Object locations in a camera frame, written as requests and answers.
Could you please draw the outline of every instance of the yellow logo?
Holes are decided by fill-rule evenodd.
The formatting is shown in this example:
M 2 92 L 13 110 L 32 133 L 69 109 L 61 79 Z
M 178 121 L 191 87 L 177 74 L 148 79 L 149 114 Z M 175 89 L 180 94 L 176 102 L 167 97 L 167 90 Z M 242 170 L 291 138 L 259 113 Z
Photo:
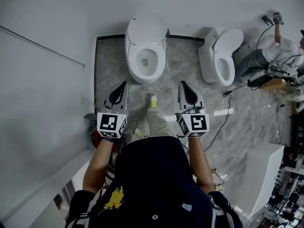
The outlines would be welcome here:
M 123 204 L 123 197 L 123 187 L 120 186 L 120 189 L 116 188 L 114 192 L 112 192 L 110 201 L 105 204 L 104 210 L 102 211 L 105 211 L 107 209 L 113 209 L 113 207 L 115 207 L 115 209 L 118 209 Z

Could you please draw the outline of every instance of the dark navy shirt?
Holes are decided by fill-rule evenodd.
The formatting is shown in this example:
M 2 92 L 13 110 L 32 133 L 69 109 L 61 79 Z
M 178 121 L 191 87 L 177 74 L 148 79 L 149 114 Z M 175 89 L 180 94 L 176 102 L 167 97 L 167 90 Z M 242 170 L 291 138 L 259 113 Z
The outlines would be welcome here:
M 78 191 L 71 201 L 67 224 L 87 211 L 95 195 Z M 90 228 L 211 227 L 213 198 L 216 205 L 242 228 L 238 215 L 222 193 L 206 194 L 193 180 L 188 159 L 174 137 L 152 137 L 122 149 L 115 165 L 115 179 L 90 213 Z M 216 227 L 229 227 L 226 216 Z

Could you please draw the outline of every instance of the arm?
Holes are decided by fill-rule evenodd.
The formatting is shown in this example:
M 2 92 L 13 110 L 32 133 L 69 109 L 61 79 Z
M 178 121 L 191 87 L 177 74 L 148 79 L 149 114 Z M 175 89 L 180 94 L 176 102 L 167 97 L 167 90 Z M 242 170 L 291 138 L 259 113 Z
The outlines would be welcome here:
M 200 138 L 189 138 L 189 159 L 192 173 L 197 177 L 197 184 L 206 193 L 214 191 L 211 169 Z
M 97 193 L 104 185 L 113 143 L 102 139 L 84 176 L 83 190 Z
M 280 24 L 276 24 L 275 25 L 275 41 L 276 43 L 280 43 L 281 44 L 281 35 L 280 35 Z

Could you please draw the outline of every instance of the metal rod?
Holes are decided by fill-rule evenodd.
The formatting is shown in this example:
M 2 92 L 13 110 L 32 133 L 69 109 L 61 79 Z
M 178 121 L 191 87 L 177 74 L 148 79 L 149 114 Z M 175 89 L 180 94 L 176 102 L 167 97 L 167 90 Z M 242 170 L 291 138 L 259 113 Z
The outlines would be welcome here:
M 30 39 L 27 39 L 27 38 L 25 38 L 24 36 L 19 35 L 18 33 L 14 32 L 14 31 L 12 31 L 12 30 L 10 30 L 10 29 L 8 29 L 8 28 L 5 28 L 5 27 L 2 26 L 2 25 L 0 25 L 0 28 L 3 29 L 3 30 L 5 30 L 5 31 L 7 31 L 7 32 L 9 32 L 9 33 L 11 33 L 11 34 L 13 34 L 13 35 L 15 35 L 15 36 L 18 36 L 18 37 L 20 37 L 20 38 L 22 38 L 22 39 L 24 39 L 24 40 L 26 40 L 26 41 L 28 41 L 28 42 L 30 42 L 30 43 L 36 45 L 36 46 L 38 46 L 38 47 L 40 47 L 40 48 L 43 48 L 43 49 L 45 49 L 45 50 L 48 50 L 48 51 L 50 51 L 50 52 L 52 52 L 52 53 L 55 53 L 55 54 L 57 54 L 57 55 L 59 55 L 59 56 L 61 56 L 61 57 L 64 57 L 64 58 L 66 58 L 66 59 L 69 59 L 69 60 L 71 60 L 71 61 L 73 61 L 73 62 L 75 62 L 75 63 L 77 63 L 77 64 L 80 64 L 80 65 L 82 65 L 83 67 L 85 67 L 84 64 L 82 64 L 82 63 L 80 63 L 80 62 L 77 62 L 77 61 L 75 61 L 75 60 L 73 60 L 73 59 L 71 59 L 71 58 L 69 58 L 69 57 L 66 57 L 66 56 L 64 56 L 64 55 L 62 55 L 62 54 L 60 54 L 60 53 L 58 53 L 58 52 L 56 52 L 56 51 L 54 51 L 54 50 L 52 50 L 52 49 L 50 49 L 50 48 L 44 47 L 43 45 L 38 44 L 38 43 L 36 43 L 35 41 L 32 41 L 32 40 L 30 40 Z

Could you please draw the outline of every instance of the toilet tank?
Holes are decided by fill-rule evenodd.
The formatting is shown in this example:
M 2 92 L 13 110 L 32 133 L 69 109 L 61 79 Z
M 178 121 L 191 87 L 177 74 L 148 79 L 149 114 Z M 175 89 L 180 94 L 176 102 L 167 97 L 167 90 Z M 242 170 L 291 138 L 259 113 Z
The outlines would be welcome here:
M 229 29 L 225 27 L 216 27 L 214 28 L 206 37 L 205 37 L 205 44 L 212 44 L 219 38 L 222 34 L 224 34 Z

